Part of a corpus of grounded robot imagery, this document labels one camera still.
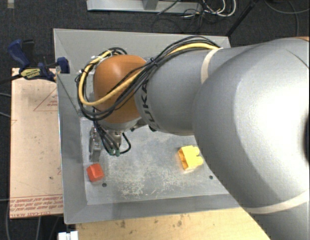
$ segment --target gray metal table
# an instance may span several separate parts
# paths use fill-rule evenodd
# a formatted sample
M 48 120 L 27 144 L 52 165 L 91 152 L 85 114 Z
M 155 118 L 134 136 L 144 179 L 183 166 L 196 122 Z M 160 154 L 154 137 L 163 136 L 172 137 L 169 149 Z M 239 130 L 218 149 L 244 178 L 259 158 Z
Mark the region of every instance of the gray metal table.
M 92 123 L 81 114 L 77 103 L 74 79 L 78 71 L 92 55 L 108 48 L 122 47 L 130 54 L 155 56 L 185 35 L 67 29 L 55 29 L 54 35 L 56 58 L 65 56 L 71 65 L 71 73 L 60 74 L 57 81 L 67 224 L 239 206 L 206 163 L 189 173 L 182 169 L 176 153 L 182 146 L 196 145 L 193 136 L 151 132 L 147 127 L 128 132 L 132 144 L 128 153 L 112 157 L 103 151 L 100 164 L 106 176 L 99 183 L 91 183 L 86 175 Z M 209 38 L 229 47 L 226 37 Z M 92 76 L 87 82 L 91 90 Z

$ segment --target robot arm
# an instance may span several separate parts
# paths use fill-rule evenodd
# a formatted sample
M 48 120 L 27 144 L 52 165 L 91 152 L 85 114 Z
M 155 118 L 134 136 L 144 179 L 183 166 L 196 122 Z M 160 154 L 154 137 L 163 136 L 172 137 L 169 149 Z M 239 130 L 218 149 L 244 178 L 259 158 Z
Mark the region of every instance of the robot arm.
M 182 54 L 174 47 L 163 63 L 124 54 L 103 60 L 94 75 L 96 100 L 131 70 L 140 68 L 126 81 L 144 76 L 122 82 L 132 94 L 123 88 L 108 103 L 93 105 L 99 111 L 115 105 L 112 117 L 93 118 L 114 136 L 137 124 L 194 135 L 211 170 L 271 239 L 309 239 L 309 43 L 209 45 Z M 147 64 L 155 69 L 145 74 Z

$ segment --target blue clamp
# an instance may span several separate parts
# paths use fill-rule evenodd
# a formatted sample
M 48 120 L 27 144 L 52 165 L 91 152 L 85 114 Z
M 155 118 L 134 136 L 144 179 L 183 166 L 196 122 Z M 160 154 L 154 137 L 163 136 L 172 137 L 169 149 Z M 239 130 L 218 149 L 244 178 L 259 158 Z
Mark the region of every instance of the blue clamp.
M 8 46 L 8 52 L 14 60 L 18 61 L 22 66 L 19 69 L 19 74 L 27 80 L 43 79 L 48 81 L 55 81 L 53 72 L 49 70 L 49 67 L 42 62 L 38 63 L 37 67 L 30 67 L 31 62 L 27 59 L 21 46 L 21 40 L 15 40 Z M 69 63 L 65 57 L 60 57 L 57 62 L 49 66 L 59 66 L 61 73 L 69 74 Z

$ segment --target yellow block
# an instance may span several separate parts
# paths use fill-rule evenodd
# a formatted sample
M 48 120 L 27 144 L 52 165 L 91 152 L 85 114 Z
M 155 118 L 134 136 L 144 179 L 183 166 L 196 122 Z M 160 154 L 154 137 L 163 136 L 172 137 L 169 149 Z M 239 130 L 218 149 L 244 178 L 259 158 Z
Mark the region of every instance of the yellow block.
M 196 146 L 183 146 L 178 154 L 185 171 L 193 170 L 204 163 L 203 158 L 199 156 L 199 148 Z

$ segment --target gray robot arm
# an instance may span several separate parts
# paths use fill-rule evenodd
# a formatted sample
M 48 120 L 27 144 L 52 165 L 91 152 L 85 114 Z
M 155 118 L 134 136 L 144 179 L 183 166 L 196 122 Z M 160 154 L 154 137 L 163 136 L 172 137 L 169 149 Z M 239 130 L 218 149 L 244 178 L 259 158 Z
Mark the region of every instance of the gray robot arm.
M 135 94 L 158 131 L 195 135 L 211 170 L 272 240 L 310 239 L 309 43 L 190 52 Z

